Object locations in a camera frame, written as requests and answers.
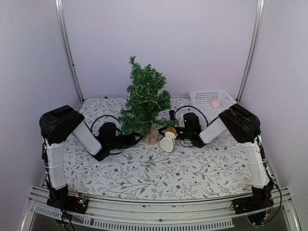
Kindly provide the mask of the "white plastic basket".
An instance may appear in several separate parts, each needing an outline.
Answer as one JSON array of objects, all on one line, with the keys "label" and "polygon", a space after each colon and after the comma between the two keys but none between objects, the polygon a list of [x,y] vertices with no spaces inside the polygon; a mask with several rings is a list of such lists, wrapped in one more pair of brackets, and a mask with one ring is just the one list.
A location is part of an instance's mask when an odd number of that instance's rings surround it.
[{"label": "white plastic basket", "polygon": [[[233,99],[226,91],[205,91],[205,90],[194,90],[189,92],[189,96],[196,108],[198,108],[211,122],[216,118],[219,113],[230,108],[237,102]],[[210,103],[213,100],[218,100],[220,106],[217,109],[211,107]]]}]

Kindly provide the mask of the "orange brown ornament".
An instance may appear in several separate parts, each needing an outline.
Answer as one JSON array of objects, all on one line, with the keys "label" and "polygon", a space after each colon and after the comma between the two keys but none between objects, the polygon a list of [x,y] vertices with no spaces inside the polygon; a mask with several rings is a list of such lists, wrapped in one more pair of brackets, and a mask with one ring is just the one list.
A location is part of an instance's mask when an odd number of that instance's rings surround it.
[{"label": "orange brown ornament", "polygon": [[167,127],[167,129],[165,130],[165,133],[167,133],[167,132],[173,133],[175,135],[175,137],[178,136],[177,131],[174,127]]}]

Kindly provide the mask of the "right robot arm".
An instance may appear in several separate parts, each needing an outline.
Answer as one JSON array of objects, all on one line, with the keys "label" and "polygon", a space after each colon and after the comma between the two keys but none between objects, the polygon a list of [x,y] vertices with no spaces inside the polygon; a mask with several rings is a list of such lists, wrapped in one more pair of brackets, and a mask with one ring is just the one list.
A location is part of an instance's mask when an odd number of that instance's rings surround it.
[{"label": "right robot arm", "polygon": [[255,211],[274,205],[271,191],[274,187],[267,167],[267,157],[261,140],[260,120],[256,115],[235,103],[201,129],[194,113],[184,117],[184,127],[176,127],[180,139],[189,139],[193,146],[201,148],[228,131],[241,144],[252,173],[252,195],[233,200],[231,206],[237,213]]}]

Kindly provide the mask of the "small green christmas tree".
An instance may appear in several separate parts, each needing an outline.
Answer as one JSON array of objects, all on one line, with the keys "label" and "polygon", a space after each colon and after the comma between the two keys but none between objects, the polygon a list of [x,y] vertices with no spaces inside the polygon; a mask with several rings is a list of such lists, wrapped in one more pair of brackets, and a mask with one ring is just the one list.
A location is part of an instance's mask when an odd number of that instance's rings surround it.
[{"label": "small green christmas tree", "polygon": [[151,128],[175,127],[177,121],[160,119],[161,112],[171,109],[171,95],[165,89],[167,77],[151,64],[142,66],[130,56],[128,101],[120,111],[119,121],[124,135],[137,132],[144,137],[151,133]]}]

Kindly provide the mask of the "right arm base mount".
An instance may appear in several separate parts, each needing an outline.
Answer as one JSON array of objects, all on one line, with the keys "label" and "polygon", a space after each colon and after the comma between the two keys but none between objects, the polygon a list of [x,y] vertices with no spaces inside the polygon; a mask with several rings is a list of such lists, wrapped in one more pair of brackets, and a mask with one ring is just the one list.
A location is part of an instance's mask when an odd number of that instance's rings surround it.
[{"label": "right arm base mount", "polygon": [[243,197],[240,199],[232,200],[232,203],[229,207],[231,211],[234,211],[236,215],[244,214],[249,212],[254,212],[261,210],[259,213],[254,213],[248,215],[248,221],[255,226],[263,225],[270,216],[272,212],[272,206],[274,205],[272,197],[268,197],[265,200],[262,200],[260,197],[249,196]]}]

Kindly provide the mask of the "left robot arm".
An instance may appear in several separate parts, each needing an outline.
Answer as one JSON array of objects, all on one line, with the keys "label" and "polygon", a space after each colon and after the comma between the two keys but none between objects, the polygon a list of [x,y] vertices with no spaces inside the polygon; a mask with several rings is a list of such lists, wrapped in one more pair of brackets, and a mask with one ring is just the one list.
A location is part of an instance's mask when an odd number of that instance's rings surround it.
[{"label": "left robot arm", "polygon": [[97,135],[94,125],[69,105],[46,112],[39,120],[42,159],[51,189],[56,190],[52,199],[61,209],[72,203],[64,190],[134,199],[146,191],[133,161],[140,149],[139,134],[124,135],[113,116],[102,119],[107,121]]}]

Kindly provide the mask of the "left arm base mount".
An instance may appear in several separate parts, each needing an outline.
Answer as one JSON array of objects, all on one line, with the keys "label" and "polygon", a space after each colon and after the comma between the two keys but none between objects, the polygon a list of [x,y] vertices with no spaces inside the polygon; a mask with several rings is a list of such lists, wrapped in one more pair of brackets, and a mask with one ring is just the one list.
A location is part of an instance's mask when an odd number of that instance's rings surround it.
[{"label": "left arm base mount", "polygon": [[71,196],[68,194],[52,194],[50,193],[47,205],[62,209],[69,212],[85,214],[88,208],[88,198],[84,196]]}]

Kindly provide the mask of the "pink pompom ornament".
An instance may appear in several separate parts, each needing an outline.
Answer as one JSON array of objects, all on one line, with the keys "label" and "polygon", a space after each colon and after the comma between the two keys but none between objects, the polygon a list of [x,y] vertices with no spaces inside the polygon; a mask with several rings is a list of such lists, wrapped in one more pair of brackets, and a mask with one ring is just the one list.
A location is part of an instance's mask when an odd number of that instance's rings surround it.
[{"label": "pink pompom ornament", "polygon": [[220,102],[218,100],[213,100],[210,105],[212,108],[217,109],[220,106]]}]

